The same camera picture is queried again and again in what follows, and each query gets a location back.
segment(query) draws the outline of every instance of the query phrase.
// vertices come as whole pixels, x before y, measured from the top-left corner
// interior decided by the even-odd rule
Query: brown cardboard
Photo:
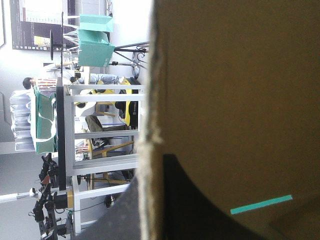
[[[270,225],[290,240],[318,240],[320,233],[320,197],[298,207]]]
[[[270,222],[320,194],[320,2],[158,0],[154,6],[142,141],[148,144],[140,188],[144,239],[162,238],[158,166],[166,153],[227,215],[292,195],[232,215],[268,239],[283,239]],[[304,226],[297,231],[308,231]]]

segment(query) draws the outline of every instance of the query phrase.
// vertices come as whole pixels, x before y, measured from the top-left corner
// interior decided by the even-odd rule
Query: floor
[[[113,0],[114,32],[110,34],[110,39],[114,45],[148,41],[151,4],[151,0]],[[125,55],[129,58],[132,56],[130,53]],[[115,54],[112,60],[127,62]],[[107,72],[118,76],[132,76],[129,66],[110,66]],[[146,82],[147,73],[145,69],[141,69],[138,78],[141,84]],[[31,187],[39,187],[36,179],[42,166],[40,156],[32,152],[0,155],[0,163],[0,195],[27,192]],[[81,187],[85,189],[86,183],[81,183]],[[81,202],[81,208],[90,207],[103,200],[103,197],[85,199]],[[1,240],[39,239],[39,227],[34,219],[28,216],[34,204],[34,199],[0,204]],[[81,212],[82,222],[97,219],[105,212],[106,207],[103,204],[86,209]],[[65,215],[66,212],[58,217],[64,219]]]

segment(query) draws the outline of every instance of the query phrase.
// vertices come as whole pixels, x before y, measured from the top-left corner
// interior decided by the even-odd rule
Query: framed poster
[[[54,44],[61,44],[61,13],[74,16],[75,0],[11,0],[12,48],[17,50],[50,51],[50,30]],[[74,25],[74,19],[66,19],[64,24]],[[64,32],[73,28],[64,26]],[[63,40],[67,48],[74,43]]]

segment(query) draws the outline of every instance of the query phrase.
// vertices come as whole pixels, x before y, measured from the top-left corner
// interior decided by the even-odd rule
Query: teal tape strip
[[[270,199],[270,200],[261,201],[261,202],[257,202],[257,203],[253,203],[253,204],[249,204],[249,205],[233,208],[233,209],[230,210],[230,212],[231,212],[232,215],[240,214],[240,213],[243,213],[243,212],[246,212],[246,211],[264,208],[264,207],[269,206],[269,205],[279,204],[279,203],[282,203],[282,202],[285,202],[285,201],[289,201],[289,200],[292,200],[292,199],[293,199],[292,195],[281,196],[281,197],[273,198],[273,199]]]

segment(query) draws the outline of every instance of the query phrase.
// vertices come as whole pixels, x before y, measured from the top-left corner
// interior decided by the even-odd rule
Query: teal shopping bag
[[[105,15],[80,14],[80,29],[112,33],[114,19]]]
[[[115,46],[109,43],[107,34],[79,29],[78,38],[80,66],[105,67],[109,64]]]
[[[78,39],[82,43],[102,44],[107,45],[109,43],[108,36],[102,31],[91,30],[78,30]]]
[[[56,127],[53,125],[55,117],[52,105],[55,95],[51,97],[42,95],[38,87],[34,88],[34,94],[36,97],[36,139],[41,140],[36,142],[35,151],[37,154],[54,153],[57,151],[57,140],[56,136],[51,136],[51,128]]]
[[[105,67],[110,62],[115,46],[111,43],[107,45],[80,42],[79,49],[80,66]]]

